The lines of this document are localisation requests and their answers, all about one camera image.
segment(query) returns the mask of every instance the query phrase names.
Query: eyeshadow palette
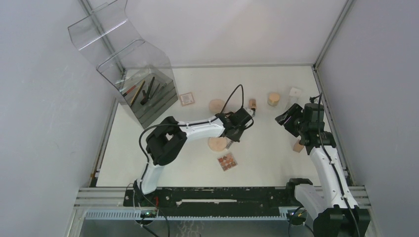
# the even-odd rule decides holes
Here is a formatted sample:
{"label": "eyeshadow palette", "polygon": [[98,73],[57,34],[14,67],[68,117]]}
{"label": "eyeshadow palette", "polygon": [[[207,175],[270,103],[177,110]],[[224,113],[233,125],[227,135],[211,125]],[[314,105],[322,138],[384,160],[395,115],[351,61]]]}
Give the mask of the eyeshadow palette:
{"label": "eyeshadow palette", "polygon": [[221,168],[224,171],[227,171],[227,170],[237,166],[236,159],[234,159],[234,156],[231,153],[228,153],[228,154],[218,158],[218,163],[220,163]]}

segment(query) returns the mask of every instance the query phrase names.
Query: metal frame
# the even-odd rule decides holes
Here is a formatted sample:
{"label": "metal frame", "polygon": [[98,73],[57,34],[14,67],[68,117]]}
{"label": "metal frame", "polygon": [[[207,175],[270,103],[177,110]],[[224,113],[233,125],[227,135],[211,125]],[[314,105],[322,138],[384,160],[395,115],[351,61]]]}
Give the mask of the metal frame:
{"label": "metal frame", "polygon": [[[341,27],[343,21],[345,20],[346,16],[348,15],[348,12],[353,7],[353,4],[356,0],[347,0],[345,3],[344,8],[342,9],[337,21],[335,22],[335,25],[333,29],[331,30],[319,56],[316,59],[316,62],[312,66],[312,71],[314,78],[316,80],[317,86],[319,88],[320,92],[324,92],[323,85],[321,82],[321,79],[318,75],[318,68],[329,49],[332,41],[335,38],[336,33],[338,32],[339,28]],[[79,0],[80,4],[82,5],[85,13],[87,15],[91,14],[93,11],[92,6],[89,2],[89,0]],[[98,30],[100,31],[101,27],[100,24],[96,23],[98,26]],[[107,47],[109,51],[113,51],[112,45],[110,45],[109,41],[107,42],[106,39],[103,40],[104,45]],[[308,66],[306,64],[304,65],[272,65],[272,66]],[[214,65],[214,67],[226,67],[225,65]],[[334,122],[334,116],[331,112],[331,109],[328,104],[327,95],[324,95],[324,101],[323,104],[325,105],[325,111],[327,112],[328,121],[332,130],[332,133],[336,137],[336,143],[337,143],[337,149],[338,154],[342,162],[342,166],[345,168],[347,167],[347,162],[345,159],[345,152],[341,145],[338,132],[336,130],[335,122]],[[108,116],[108,122],[106,124],[101,147],[98,152],[97,160],[96,160],[96,166],[93,168],[92,177],[90,179],[89,184],[93,184],[95,182],[92,182],[95,178],[95,173],[99,172],[100,166],[103,160],[103,155],[106,150],[106,145],[108,142],[108,138],[112,129],[113,120],[115,117],[115,112],[117,109],[118,102],[114,100],[112,102],[112,107],[110,110],[110,114]],[[371,210],[371,204],[370,200],[368,199],[367,192],[365,190],[365,187],[349,187],[351,190],[354,198],[356,201],[360,204],[361,208],[367,208]],[[142,210],[135,210],[132,207],[124,207],[123,202],[125,198],[125,191],[126,188],[80,188],[79,194],[76,198],[73,212],[71,215],[71,219],[67,228],[66,236],[68,237],[78,237],[82,230],[82,225],[84,220],[94,219],[94,220],[134,220],[139,219],[139,216],[142,211],[151,211],[152,208],[142,208]],[[316,187],[316,191],[319,193],[320,196],[323,196],[323,191],[321,187]],[[290,207],[290,206],[284,206],[279,208],[279,215],[273,216],[273,217],[249,217],[249,218],[224,218],[224,217],[207,217],[207,218],[194,218],[194,217],[168,217],[169,220],[286,220],[287,216],[286,213],[290,210],[294,211],[297,207]],[[163,219],[161,216],[157,215],[155,219]],[[372,225],[371,229],[372,231],[369,231],[373,235],[376,235],[376,231],[374,228],[374,223],[371,222]]]}

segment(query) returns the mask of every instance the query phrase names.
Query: white backdrop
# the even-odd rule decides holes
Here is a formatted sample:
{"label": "white backdrop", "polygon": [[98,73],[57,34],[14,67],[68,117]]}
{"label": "white backdrop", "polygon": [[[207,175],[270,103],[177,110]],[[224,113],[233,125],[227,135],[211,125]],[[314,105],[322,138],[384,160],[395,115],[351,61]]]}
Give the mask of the white backdrop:
{"label": "white backdrop", "polygon": [[345,2],[128,0],[126,12],[174,66],[313,64]]}

